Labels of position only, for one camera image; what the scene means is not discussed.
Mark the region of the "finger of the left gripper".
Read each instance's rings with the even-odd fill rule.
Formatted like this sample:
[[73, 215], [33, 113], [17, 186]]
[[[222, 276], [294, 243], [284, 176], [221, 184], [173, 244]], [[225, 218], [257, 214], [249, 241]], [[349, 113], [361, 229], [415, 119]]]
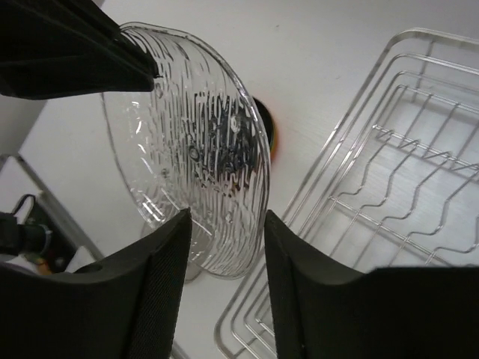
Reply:
[[153, 57], [93, 1], [1, 2], [1, 94], [55, 99], [153, 90]]

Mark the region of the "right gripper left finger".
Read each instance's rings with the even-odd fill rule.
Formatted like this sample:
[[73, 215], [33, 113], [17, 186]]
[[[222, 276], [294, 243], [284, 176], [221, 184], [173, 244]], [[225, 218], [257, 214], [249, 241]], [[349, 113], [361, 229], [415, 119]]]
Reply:
[[189, 257], [189, 210], [74, 273], [1, 266], [3, 358], [168, 358]]

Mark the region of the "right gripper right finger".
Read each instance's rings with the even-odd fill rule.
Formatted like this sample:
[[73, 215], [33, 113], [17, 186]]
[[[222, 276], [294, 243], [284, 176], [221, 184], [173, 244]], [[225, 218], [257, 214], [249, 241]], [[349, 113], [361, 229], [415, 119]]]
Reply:
[[476, 358], [478, 270], [378, 268], [318, 251], [272, 211], [264, 222], [279, 358]]

